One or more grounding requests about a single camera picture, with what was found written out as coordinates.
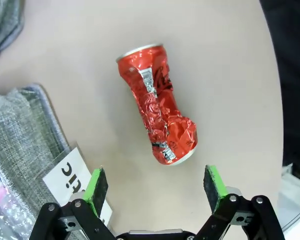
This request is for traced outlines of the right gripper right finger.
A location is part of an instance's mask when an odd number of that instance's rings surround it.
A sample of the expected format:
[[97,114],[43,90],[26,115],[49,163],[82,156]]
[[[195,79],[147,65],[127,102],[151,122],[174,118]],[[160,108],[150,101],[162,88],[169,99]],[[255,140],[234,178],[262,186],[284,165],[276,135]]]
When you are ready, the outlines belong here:
[[203,188],[212,214],[196,240],[222,240],[230,226],[240,226],[248,240],[284,240],[275,210],[265,195],[247,200],[227,190],[216,166],[206,165]]

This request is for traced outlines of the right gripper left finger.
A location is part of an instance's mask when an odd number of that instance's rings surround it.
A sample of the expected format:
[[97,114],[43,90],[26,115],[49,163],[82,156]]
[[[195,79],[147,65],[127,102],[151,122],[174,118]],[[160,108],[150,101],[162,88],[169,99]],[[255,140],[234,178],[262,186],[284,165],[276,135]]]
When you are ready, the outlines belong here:
[[115,240],[100,218],[108,190],[105,170],[97,168],[85,191],[74,193],[64,206],[54,202],[42,205],[31,240],[67,240],[71,232],[82,231],[88,240]]

